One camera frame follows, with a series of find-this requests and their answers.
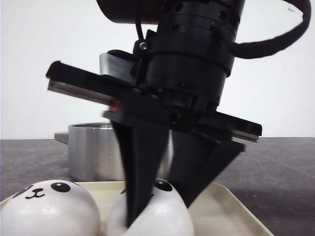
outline metal pot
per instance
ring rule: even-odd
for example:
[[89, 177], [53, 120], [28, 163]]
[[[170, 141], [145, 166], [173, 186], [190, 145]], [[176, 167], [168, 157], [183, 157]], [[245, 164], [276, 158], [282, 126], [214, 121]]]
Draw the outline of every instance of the metal pot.
[[[55, 139], [68, 144], [70, 175], [78, 181], [124, 180], [120, 150], [110, 122], [68, 126], [55, 133]], [[172, 162], [171, 139], [162, 159], [158, 176], [166, 178]]]

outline tray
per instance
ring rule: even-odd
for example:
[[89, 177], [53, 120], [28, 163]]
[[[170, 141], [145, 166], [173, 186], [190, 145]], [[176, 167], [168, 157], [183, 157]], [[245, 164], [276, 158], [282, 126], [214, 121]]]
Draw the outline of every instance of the tray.
[[[100, 210], [101, 234], [124, 181], [79, 182], [94, 197]], [[10, 199], [1, 202], [1, 208]], [[273, 234], [224, 186], [211, 183], [189, 208], [195, 236], [273, 236]]]

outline black eye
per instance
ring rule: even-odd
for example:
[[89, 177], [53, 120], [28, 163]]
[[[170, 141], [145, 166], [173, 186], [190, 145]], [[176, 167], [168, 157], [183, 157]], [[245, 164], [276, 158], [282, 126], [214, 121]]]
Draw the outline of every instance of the black eye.
[[57, 192], [66, 193], [70, 191], [70, 186], [66, 183], [53, 183], [50, 185], [52, 189], [56, 190]]
[[173, 190], [172, 186], [164, 180], [156, 180], [154, 186], [166, 192], [170, 192]]
[[34, 186], [34, 184], [30, 185], [29, 187], [26, 187], [25, 189], [21, 190], [20, 192], [16, 193], [13, 198], [16, 198], [17, 196], [21, 195], [22, 193], [25, 193], [26, 191], [28, 191], [30, 188], [32, 188]]

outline white wall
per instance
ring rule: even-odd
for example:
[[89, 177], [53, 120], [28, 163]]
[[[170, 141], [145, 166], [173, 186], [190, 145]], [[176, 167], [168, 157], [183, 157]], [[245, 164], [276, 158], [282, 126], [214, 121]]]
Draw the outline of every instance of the white wall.
[[[247, 0], [237, 41], [270, 38], [298, 24], [301, 13], [288, 8], [280, 0]], [[135, 40], [134, 26], [110, 22], [95, 0], [2, 0], [1, 138], [50, 139], [68, 124], [104, 121], [105, 106], [47, 91], [45, 73], [55, 60], [98, 73], [99, 54], [131, 52]], [[313, 18], [288, 50], [236, 59], [219, 111], [261, 123], [267, 137], [314, 137], [314, 40]]]

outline table surface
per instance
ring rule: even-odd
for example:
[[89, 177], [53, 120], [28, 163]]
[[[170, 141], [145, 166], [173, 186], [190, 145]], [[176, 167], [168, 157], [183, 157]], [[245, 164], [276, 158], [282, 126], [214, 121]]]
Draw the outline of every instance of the table surface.
[[[246, 144], [216, 179], [274, 235], [315, 235], [315, 138], [261, 138]], [[72, 180], [67, 146], [55, 140], [1, 140], [1, 200], [31, 183]]]

